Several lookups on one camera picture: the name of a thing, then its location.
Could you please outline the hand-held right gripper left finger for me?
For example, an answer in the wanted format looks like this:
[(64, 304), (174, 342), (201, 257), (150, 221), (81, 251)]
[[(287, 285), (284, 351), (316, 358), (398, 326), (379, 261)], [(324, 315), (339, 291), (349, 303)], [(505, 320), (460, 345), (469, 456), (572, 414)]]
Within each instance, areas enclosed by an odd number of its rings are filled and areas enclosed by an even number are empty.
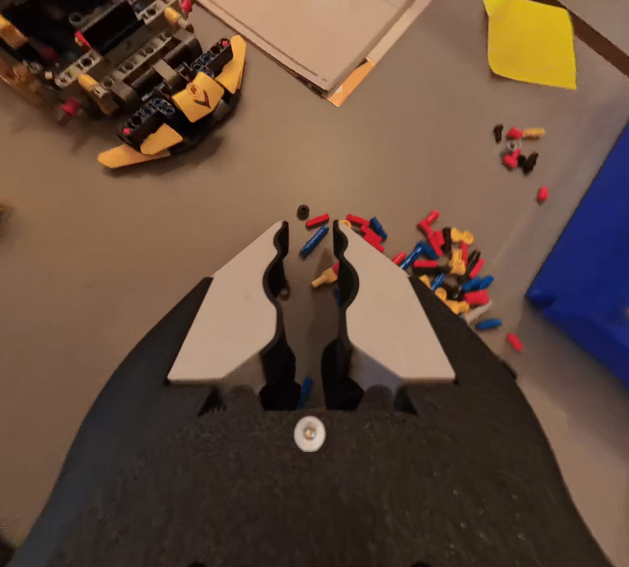
[(167, 375), (171, 385), (248, 386), (265, 410), (297, 408), (301, 386), (286, 338), (280, 294), (289, 224), (273, 223), (210, 279)]

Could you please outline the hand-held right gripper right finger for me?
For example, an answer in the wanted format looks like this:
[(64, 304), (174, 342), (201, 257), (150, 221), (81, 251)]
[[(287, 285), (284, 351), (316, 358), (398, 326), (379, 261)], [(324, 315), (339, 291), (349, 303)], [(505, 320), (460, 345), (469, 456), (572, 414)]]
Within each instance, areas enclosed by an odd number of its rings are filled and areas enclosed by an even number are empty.
[(326, 408), (354, 410), (373, 387), (400, 405), (410, 387), (455, 384), (419, 282), (338, 220), (333, 241), (340, 306), (338, 335), (321, 357)]

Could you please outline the pile of small coloured pins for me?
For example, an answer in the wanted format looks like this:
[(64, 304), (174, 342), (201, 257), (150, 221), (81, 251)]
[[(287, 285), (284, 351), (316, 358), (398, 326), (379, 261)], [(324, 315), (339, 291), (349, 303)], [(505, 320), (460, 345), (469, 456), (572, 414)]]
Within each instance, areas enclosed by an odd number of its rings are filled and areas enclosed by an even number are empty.
[[(409, 253), (401, 252), (388, 259), (411, 278), (426, 285), (453, 315), (468, 323), (476, 321), (478, 331), (498, 328), (501, 325), (498, 319), (474, 318), (474, 315), (488, 310), (490, 298), (487, 289), (493, 280), (489, 275), (480, 275), (484, 259), (479, 250), (470, 248), (474, 236), (456, 228), (433, 229), (432, 225), (439, 215), (438, 211), (433, 211), (418, 223), (425, 238), (418, 241)], [(384, 255), (388, 234), (376, 217), (367, 220), (348, 214), (345, 220), (339, 221)]]

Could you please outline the yellow toy brick car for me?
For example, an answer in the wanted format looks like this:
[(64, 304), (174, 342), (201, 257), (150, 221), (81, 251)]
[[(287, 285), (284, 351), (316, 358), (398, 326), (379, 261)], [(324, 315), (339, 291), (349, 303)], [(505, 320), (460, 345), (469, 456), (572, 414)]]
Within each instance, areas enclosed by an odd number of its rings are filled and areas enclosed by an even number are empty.
[(119, 122), (115, 170), (187, 152), (240, 100), (247, 44), (203, 48), (194, 0), (1, 0), (1, 81), (59, 123)]

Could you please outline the grey desk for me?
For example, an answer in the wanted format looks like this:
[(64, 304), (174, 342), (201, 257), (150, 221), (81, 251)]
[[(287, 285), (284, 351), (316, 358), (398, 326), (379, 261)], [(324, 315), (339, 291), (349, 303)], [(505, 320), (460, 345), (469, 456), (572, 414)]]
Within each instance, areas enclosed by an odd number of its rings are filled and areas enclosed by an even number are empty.
[[(131, 348), (204, 276), (290, 223), (286, 311), (300, 376), (336, 332), (302, 261), (297, 207), (377, 217), (390, 255), (431, 210), (471, 231), (494, 275), (483, 334), (518, 373), (586, 524), (628, 565), (628, 392), (523, 298), (628, 120), (628, 77), (576, 39), (578, 88), (504, 81), (486, 61), (483, 0), (433, 0), (340, 108), (254, 46), (235, 115), (188, 154), (108, 173), (107, 120), (58, 125), (1, 87), (1, 537), (23, 543), (66, 453)], [(492, 130), (542, 127), (528, 176)]]

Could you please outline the long blue pin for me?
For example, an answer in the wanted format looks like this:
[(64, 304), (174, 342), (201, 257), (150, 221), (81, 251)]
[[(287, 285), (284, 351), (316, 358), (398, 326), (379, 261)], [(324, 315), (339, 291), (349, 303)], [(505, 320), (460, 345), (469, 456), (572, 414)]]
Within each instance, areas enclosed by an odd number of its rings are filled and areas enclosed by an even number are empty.
[(299, 250), (299, 256), (306, 259), (319, 246), (329, 232), (327, 225), (321, 226)]

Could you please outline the blue storage bin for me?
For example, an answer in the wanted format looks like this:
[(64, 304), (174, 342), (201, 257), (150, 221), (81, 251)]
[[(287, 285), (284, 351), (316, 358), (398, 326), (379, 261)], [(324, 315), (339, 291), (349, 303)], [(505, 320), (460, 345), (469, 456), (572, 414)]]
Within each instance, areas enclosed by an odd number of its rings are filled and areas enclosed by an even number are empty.
[(525, 296), (628, 388), (628, 126)]

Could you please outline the small red black pin cluster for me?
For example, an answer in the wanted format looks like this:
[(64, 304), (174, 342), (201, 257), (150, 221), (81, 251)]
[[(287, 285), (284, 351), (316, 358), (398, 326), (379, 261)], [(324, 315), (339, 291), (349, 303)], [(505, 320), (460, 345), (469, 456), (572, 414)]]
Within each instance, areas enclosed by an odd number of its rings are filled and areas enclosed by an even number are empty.
[(528, 127), (521, 129), (511, 126), (508, 129), (498, 124), (492, 130), (494, 141), (502, 147), (501, 163), (509, 171), (521, 170), (523, 175), (528, 176), (535, 169), (539, 152), (536, 150), (530, 153), (523, 151), (526, 142), (538, 141), (546, 134), (542, 127)]

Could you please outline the yellow sticky note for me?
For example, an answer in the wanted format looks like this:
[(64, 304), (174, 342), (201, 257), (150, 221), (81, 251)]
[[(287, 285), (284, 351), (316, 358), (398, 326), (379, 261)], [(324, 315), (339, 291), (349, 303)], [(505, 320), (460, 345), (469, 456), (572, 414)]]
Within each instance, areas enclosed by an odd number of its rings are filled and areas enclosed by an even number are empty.
[(487, 62), (496, 76), (574, 91), (577, 67), (570, 13), (532, 0), (483, 0)]

